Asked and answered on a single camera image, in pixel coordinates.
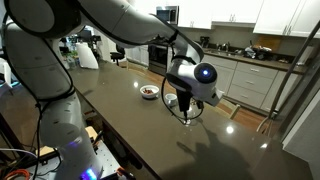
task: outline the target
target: microwave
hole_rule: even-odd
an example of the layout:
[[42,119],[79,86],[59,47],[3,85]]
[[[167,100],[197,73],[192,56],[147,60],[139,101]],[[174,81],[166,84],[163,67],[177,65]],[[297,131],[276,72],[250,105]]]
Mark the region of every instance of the microwave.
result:
[[179,6],[157,6],[157,16],[169,24],[178,24]]

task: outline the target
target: kitchen cabinet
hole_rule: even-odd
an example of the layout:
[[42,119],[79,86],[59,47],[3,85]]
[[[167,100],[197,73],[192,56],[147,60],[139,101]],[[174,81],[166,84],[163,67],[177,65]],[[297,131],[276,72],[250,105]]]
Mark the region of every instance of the kitchen cabinet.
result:
[[319,21],[319,7],[318,0],[264,1],[253,32],[307,37]]
[[138,46],[126,49],[126,57],[138,64],[149,66],[149,52],[148,46]]
[[128,59],[133,59],[132,58],[132,49],[125,49],[125,53],[126,53],[126,58]]
[[[297,8],[295,16],[292,18],[287,35],[308,37],[312,29],[320,20],[320,1],[305,0]],[[320,31],[315,35],[320,38]]]
[[301,0],[267,0],[263,2],[254,33],[284,35]]
[[224,95],[227,95],[237,62],[208,55],[204,56],[202,62],[207,62],[214,66],[218,73],[216,87],[223,91]]
[[231,84],[228,97],[238,100],[242,103],[259,108],[265,98],[265,94],[261,94],[234,84]]
[[149,52],[148,52],[148,46],[140,46],[140,53],[141,53],[141,58],[140,58],[140,63],[149,66]]
[[[279,90],[279,87],[283,81],[285,74],[286,74],[286,72],[283,72],[283,71],[278,72],[278,74],[275,77],[273,84],[272,84],[272,86],[271,86],[268,94],[266,95],[266,98],[264,99],[264,102],[261,106],[262,110],[270,111],[272,103],[274,101],[274,98],[276,97],[276,94]],[[282,106],[285,99],[288,97],[288,95],[294,89],[294,87],[298,84],[300,79],[301,79],[301,75],[291,74],[291,76],[289,77],[288,82],[287,82],[286,86],[284,87],[283,92],[280,96],[280,99],[279,99],[278,104],[276,106],[276,110],[279,110],[279,108]]]
[[180,0],[178,26],[211,29],[211,4],[212,2],[207,0]]
[[238,62],[228,96],[260,108],[277,70]]
[[214,1],[212,21],[231,23],[256,23],[263,0]]
[[156,14],[156,7],[165,5],[164,0],[128,0],[128,2],[140,12],[147,14]]
[[216,88],[218,88],[220,91],[223,91],[224,95],[227,95],[234,74],[234,70],[217,65],[213,66],[218,73]]

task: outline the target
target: robotic arm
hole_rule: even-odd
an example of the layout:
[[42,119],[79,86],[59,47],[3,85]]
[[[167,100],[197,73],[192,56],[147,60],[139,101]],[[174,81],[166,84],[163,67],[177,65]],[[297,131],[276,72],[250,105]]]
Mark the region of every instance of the robotic arm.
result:
[[198,44],[156,16],[138,12],[124,0],[4,3],[14,21],[4,29],[9,64],[43,107],[43,144],[57,148],[63,158],[53,179],[79,179],[88,170],[99,177],[103,170],[79,120],[80,103],[72,79],[59,63],[59,39],[79,32],[84,25],[101,31],[122,47],[159,42],[174,46],[178,51],[166,77],[177,89],[181,111],[189,109],[191,97],[213,106],[222,97],[215,88],[217,73],[212,65],[201,63],[204,55]]
[[177,89],[181,111],[188,110],[191,97],[215,106],[222,96],[214,87],[215,69],[200,63],[204,55],[198,44],[156,16],[140,13],[126,1],[6,0],[5,5],[20,28],[38,37],[60,38],[79,31],[77,27],[90,25],[122,47],[172,44],[178,52],[167,79]]

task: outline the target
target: sink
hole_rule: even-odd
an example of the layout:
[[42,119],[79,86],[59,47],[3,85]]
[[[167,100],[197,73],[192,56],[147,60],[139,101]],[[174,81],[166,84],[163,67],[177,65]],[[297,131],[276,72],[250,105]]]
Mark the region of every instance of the sink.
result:
[[235,53],[233,52],[225,52],[225,51],[218,51],[218,50],[209,50],[207,52],[212,54],[222,55],[222,56],[235,56]]

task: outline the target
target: chair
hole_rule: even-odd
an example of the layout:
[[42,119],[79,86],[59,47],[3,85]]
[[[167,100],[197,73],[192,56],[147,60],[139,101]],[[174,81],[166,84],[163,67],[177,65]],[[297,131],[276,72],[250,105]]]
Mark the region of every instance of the chair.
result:
[[87,43],[76,43],[80,66],[89,69],[99,69],[98,62]]
[[117,66],[119,66],[119,60],[124,59],[125,58],[125,51],[124,48],[116,45],[116,49],[118,52],[110,52],[110,57],[113,60],[113,62],[117,63]]
[[0,82],[1,80],[4,81],[3,83],[0,83],[0,96],[7,90],[9,90],[11,95],[13,95],[11,89],[15,84],[11,83],[11,68],[7,61],[2,58],[0,58],[0,75]]
[[213,110],[224,117],[233,119],[239,111],[240,107],[241,106],[239,104],[233,104],[226,99],[221,99],[218,106],[214,107]]

